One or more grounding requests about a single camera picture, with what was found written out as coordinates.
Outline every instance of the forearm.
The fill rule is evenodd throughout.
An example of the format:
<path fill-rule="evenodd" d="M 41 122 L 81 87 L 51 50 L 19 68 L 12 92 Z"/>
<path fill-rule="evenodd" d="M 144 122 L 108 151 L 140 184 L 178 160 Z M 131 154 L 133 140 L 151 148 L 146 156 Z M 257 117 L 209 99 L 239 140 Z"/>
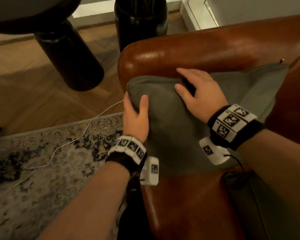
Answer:
<path fill-rule="evenodd" d="M 38 240 L 107 239 L 129 177 L 124 166 L 106 162 Z"/>
<path fill-rule="evenodd" d="M 255 172 L 300 212 L 300 145 L 262 130 L 237 150 Z"/>

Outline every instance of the right hand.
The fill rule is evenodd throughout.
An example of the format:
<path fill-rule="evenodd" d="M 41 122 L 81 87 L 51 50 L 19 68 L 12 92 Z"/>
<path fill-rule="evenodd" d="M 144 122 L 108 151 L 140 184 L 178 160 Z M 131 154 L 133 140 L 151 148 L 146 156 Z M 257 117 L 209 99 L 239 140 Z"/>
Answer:
<path fill-rule="evenodd" d="M 184 68 L 177 68 L 176 71 L 195 86 L 194 97 L 181 84 L 176 84 L 174 87 L 188 110 L 202 122 L 208 123 L 214 113 L 228 105 L 219 85 L 207 72 Z"/>

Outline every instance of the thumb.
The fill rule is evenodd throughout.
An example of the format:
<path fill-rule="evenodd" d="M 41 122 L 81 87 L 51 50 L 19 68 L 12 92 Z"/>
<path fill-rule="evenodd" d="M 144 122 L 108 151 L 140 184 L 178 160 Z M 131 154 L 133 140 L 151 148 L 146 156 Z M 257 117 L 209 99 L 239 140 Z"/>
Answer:
<path fill-rule="evenodd" d="M 139 116 L 148 118 L 149 98 L 148 95 L 143 95 L 140 99 Z"/>
<path fill-rule="evenodd" d="M 183 99 L 184 103 L 187 105 L 187 107 L 193 102 L 194 97 L 190 94 L 190 92 L 181 84 L 175 84 L 174 88 L 176 92 L 180 95 L 180 97 Z"/>

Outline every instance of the wristband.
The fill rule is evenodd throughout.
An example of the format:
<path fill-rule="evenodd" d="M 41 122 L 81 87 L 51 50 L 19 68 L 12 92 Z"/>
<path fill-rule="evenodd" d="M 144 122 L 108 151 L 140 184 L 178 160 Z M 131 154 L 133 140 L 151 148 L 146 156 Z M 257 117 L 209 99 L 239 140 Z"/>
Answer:
<path fill-rule="evenodd" d="M 265 129 L 257 116 L 237 104 L 224 106 L 208 121 L 213 144 L 232 150 Z"/>
<path fill-rule="evenodd" d="M 140 172 L 147 158 L 147 150 L 141 141 L 132 136 L 120 136 L 117 143 L 108 152 L 105 160 L 123 165 L 132 175 Z"/>

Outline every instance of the white wall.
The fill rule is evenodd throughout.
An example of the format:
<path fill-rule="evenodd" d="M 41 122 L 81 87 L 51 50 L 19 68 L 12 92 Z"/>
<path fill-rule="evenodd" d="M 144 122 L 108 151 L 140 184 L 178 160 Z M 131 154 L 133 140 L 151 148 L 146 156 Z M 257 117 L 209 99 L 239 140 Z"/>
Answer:
<path fill-rule="evenodd" d="M 300 14 L 300 0 L 208 0 L 220 26 Z"/>

